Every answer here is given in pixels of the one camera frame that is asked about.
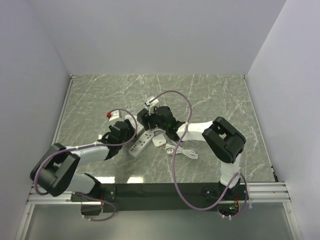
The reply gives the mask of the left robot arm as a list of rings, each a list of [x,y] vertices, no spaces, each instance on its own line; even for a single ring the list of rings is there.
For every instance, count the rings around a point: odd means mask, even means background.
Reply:
[[[75,147],[53,144],[30,173],[37,194],[57,197],[69,190],[88,201],[101,199],[101,183],[88,173],[77,174],[79,165],[106,161],[119,153],[138,133],[136,119],[120,120],[109,127],[101,139]]]

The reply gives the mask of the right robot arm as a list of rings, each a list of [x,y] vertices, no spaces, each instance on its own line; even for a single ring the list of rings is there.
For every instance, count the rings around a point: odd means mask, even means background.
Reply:
[[[213,121],[190,123],[177,120],[168,106],[156,107],[153,113],[144,108],[137,114],[137,121],[145,130],[156,128],[165,132],[174,142],[203,141],[208,144],[221,161],[219,193],[230,200],[237,194],[237,187],[229,182],[240,172],[240,155],[244,150],[246,138],[225,118],[219,116]]]

